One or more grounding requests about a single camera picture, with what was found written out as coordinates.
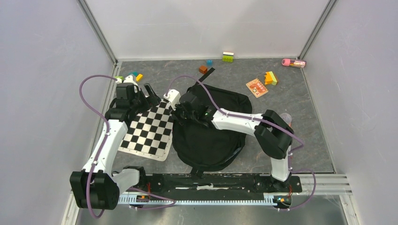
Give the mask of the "black student backpack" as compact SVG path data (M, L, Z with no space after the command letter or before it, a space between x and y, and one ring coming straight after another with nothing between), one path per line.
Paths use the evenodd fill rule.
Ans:
M252 113L248 96L207 85L215 103L226 110ZM172 145L178 157L193 170L216 172L230 165L245 146L246 134L208 128L194 121L173 122Z

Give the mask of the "green white block stack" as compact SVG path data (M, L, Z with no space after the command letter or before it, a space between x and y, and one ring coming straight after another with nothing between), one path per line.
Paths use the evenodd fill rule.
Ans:
M222 61L224 61L224 62L233 62L233 60L234 60L234 53L233 52L223 52Z

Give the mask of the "teal block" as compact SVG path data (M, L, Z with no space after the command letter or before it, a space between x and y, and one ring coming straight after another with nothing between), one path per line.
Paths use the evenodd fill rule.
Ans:
M133 76L137 77L138 76L138 72L137 71L133 71L133 72L129 73L129 75L133 75Z

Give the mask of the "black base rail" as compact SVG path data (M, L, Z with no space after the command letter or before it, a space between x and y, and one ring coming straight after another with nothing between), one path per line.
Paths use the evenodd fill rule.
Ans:
M303 191L300 178L277 184L261 173L207 173L200 178L187 173L147 175L140 191L129 189L119 204L150 205L268 205L276 206L282 196Z

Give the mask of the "clear round glitter jar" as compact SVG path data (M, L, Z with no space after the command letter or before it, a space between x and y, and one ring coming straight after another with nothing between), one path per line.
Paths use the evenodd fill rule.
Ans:
M292 116L288 113L282 113L280 114L280 117L283 119L283 121L288 124L289 126L291 126L292 123Z

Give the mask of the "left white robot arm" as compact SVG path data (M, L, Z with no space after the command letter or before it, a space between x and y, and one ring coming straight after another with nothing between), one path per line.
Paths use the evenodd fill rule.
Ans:
M120 194L130 187L136 191L146 188L147 177L141 166L126 166L112 174L116 153L135 117L161 102L150 84L144 84L144 89L147 93L133 82L117 85L116 97L103 116L102 137L82 170L72 172L69 179L79 208L113 210Z

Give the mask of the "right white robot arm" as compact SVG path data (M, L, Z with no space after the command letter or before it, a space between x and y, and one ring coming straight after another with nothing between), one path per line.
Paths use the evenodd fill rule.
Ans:
M272 118L270 110L264 114L247 114L219 109L205 105L192 93L180 94L177 90L170 90L163 98L169 102L171 114L179 122L190 121L207 128L255 137L263 152L271 159L272 188L284 191L290 185L287 155L291 149L293 131L280 116Z

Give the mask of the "small orange spiral notebook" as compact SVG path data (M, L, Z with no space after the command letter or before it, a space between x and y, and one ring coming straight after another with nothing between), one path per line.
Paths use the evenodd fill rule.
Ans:
M268 89L258 78L246 83L246 87L256 98L259 98L268 93Z

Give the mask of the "orange green block stack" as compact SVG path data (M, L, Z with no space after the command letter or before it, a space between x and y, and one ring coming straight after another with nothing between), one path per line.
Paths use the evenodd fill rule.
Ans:
M277 85L278 84L278 79L276 75L272 71L268 71L265 73L265 85Z

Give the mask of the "yellow orange block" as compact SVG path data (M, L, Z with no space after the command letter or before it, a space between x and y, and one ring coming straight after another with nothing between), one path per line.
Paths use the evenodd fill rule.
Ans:
M136 82L141 81L142 78L143 78L143 75L142 75L142 74L138 74L138 75L136 76Z

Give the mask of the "pink capped marker tube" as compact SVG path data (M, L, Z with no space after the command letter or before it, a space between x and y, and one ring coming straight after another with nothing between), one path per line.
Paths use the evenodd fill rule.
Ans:
M305 60L282 59L282 65L285 67L304 68L306 66Z

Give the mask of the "black white chessboard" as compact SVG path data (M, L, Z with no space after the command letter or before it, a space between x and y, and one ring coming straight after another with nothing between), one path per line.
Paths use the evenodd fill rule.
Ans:
M165 161L171 147L172 127L169 103L162 100L158 106L134 118L118 150L156 161Z

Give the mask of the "brown orange cube block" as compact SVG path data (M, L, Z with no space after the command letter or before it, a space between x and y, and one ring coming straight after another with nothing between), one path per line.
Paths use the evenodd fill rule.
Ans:
M208 72L208 68L204 65L199 67L199 72L202 74L206 74Z

